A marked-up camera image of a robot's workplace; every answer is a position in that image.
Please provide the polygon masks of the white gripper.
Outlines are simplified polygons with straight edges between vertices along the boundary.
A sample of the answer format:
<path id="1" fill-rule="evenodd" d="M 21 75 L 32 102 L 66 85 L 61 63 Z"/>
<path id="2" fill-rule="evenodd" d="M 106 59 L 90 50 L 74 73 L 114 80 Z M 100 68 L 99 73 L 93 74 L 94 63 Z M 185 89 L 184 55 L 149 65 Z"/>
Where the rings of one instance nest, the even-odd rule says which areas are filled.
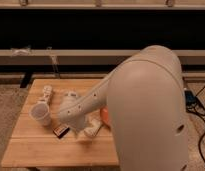
<path id="1" fill-rule="evenodd" d="M 76 133 L 84 130 L 87 126 L 87 118 L 85 116 L 78 116 L 74 118 L 68 118 L 66 124 Z"/>

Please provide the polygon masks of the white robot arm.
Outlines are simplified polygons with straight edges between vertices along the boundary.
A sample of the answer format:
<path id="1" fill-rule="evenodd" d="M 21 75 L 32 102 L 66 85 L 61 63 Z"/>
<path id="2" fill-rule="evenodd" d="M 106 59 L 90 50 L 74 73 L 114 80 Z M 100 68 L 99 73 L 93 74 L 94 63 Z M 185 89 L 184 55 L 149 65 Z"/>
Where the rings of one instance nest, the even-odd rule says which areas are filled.
<path id="1" fill-rule="evenodd" d="M 107 107 L 121 171 L 185 171 L 188 165 L 181 63 L 169 48 L 148 46 L 84 96 L 60 105 L 60 121 L 79 129 L 87 113 Z"/>

